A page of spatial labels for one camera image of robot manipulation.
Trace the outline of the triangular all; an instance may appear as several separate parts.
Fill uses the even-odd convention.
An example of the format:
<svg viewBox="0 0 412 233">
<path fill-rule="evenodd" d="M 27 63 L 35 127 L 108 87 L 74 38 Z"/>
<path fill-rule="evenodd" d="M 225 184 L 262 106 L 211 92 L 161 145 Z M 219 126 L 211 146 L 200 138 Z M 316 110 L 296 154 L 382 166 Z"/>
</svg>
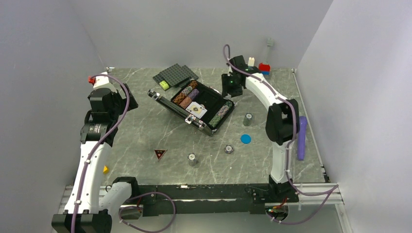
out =
<svg viewBox="0 0 412 233">
<path fill-rule="evenodd" d="M 155 156 L 160 161 L 168 150 L 154 150 Z"/>
</svg>

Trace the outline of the blue round plastic disc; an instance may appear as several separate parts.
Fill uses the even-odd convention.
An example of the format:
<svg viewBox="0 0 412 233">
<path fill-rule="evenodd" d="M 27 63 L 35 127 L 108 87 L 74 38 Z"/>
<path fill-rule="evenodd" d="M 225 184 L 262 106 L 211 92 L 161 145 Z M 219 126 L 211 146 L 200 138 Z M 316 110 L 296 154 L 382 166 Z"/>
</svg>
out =
<svg viewBox="0 0 412 233">
<path fill-rule="evenodd" d="M 243 135 L 241 135 L 241 137 L 240 137 L 240 141 L 241 141 L 242 143 L 244 143 L 244 144 L 249 144 L 249 143 L 251 143 L 252 138 L 251 138 L 251 136 L 248 135 L 248 134 L 243 134 Z"/>
</svg>

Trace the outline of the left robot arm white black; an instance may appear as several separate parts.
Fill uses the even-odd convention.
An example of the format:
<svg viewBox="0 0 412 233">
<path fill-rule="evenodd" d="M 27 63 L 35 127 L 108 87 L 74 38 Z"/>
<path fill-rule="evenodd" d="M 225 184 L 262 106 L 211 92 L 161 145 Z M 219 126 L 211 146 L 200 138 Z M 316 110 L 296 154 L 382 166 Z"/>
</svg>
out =
<svg viewBox="0 0 412 233">
<path fill-rule="evenodd" d="M 118 126 L 126 113 L 138 108 L 127 84 L 107 72 L 90 76 L 93 90 L 80 131 L 80 161 L 69 199 L 61 214 L 52 217 L 57 233 L 109 233 L 121 205 L 135 203 L 140 196 L 137 180 L 115 179 L 100 196 L 103 168 L 111 154 Z"/>
</svg>

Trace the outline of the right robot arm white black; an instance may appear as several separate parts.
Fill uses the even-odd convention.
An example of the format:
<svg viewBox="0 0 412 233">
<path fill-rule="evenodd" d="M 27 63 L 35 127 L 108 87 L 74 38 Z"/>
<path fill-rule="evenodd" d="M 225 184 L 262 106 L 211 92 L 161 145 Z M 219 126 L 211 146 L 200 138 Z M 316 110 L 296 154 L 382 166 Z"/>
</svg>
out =
<svg viewBox="0 0 412 233">
<path fill-rule="evenodd" d="M 247 189 L 254 203 L 298 202 L 290 172 L 291 149 L 299 130 L 298 104 L 287 99 L 268 83 L 257 67 L 250 67 L 243 56 L 227 59 L 229 71 L 222 75 L 223 96 L 236 97 L 251 91 L 267 110 L 265 132 L 272 142 L 272 168 L 265 188 Z"/>
</svg>

